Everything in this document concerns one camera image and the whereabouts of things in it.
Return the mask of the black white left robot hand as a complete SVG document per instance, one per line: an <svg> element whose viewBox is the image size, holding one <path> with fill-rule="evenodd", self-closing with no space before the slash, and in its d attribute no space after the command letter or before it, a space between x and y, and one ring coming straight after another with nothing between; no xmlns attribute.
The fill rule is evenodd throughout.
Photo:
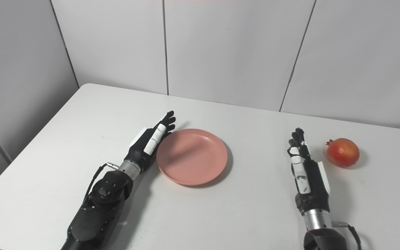
<svg viewBox="0 0 400 250"><path fill-rule="evenodd" d="M155 126L143 128L132 141L124 161L135 165L140 174L146 172L160 143L176 128L175 122L171 110Z"/></svg>

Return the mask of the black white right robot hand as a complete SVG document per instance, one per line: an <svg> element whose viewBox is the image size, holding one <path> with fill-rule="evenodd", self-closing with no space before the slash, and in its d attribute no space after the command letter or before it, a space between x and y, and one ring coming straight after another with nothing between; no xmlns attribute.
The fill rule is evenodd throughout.
<svg viewBox="0 0 400 250"><path fill-rule="evenodd" d="M291 136L287 153L297 190L297 209L301 215L310 210L330 212L330 188L322 163L312 159L305 132L300 127L296 128Z"/></svg>

